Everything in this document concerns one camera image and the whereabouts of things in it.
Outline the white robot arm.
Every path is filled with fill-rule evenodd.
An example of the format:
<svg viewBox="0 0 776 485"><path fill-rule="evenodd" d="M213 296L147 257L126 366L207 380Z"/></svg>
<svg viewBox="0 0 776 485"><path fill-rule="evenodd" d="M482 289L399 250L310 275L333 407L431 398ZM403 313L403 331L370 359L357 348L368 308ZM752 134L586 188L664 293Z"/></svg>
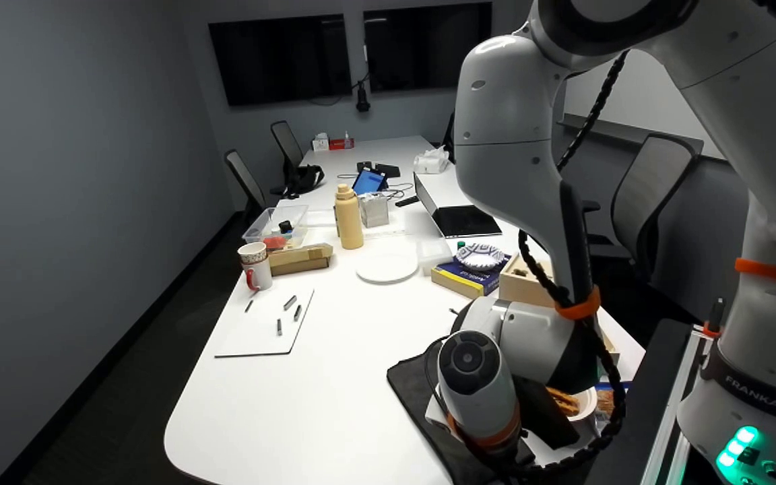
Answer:
<svg viewBox="0 0 776 485"><path fill-rule="evenodd" d="M776 485L776 0L528 0L459 76L459 182L552 258L555 301L591 313L579 200L611 182L555 112L567 87L629 52L661 63L747 193L737 293L676 425L719 480Z"/></svg>

